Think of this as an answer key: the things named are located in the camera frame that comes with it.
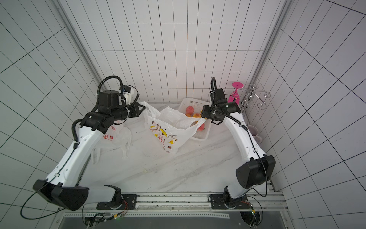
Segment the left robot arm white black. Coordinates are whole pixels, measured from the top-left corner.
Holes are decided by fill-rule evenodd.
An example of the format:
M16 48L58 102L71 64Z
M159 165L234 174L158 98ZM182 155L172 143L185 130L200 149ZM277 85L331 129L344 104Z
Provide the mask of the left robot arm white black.
M96 108L72 124L74 141L64 157L46 179L35 181L33 190L47 202L72 211L92 203L119 208L123 202L120 188L111 185L87 188L79 183L92 152L109 127L117 121L139 117L145 109L138 102L128 103L117 91L99 92Z

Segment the white printed plastic bag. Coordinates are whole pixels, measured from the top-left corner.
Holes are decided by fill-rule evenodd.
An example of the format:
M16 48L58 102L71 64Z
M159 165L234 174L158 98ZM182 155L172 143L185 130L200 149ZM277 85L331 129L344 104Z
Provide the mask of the white printed plastic bag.
M146 107L142 112L146 129L161 144L163 151L169 154L177 153L196 134L200 125L205 123L204 118L187 117L170 107L158 111L145 101L140 104Z

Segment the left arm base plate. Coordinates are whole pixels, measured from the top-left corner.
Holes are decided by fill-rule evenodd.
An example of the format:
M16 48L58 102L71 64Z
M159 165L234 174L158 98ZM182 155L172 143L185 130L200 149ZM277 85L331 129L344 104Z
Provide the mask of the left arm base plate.
M137 195L118 194L110 202L100 202L97 204L97 210L134 210L136 206Z

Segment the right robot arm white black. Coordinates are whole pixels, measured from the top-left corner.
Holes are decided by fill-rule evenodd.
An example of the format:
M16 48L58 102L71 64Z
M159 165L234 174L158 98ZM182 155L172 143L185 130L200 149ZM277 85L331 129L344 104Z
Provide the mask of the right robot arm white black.
M225 187L224 197L229 203L243 197L256 186L270 180L276 161L268 156L255 141L236 102L229 102L216 79L211 79L210 105L204 105L201 115L215 125L225 124L240 151L243 165L235 171L236 182Z

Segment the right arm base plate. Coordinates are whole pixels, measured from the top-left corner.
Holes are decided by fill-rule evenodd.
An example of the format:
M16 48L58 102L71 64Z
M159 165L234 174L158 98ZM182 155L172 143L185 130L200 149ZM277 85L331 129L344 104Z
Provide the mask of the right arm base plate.
M248 210L249 203L247 195L238 198L231 198L229 194L211 194L208 197L213 210Z

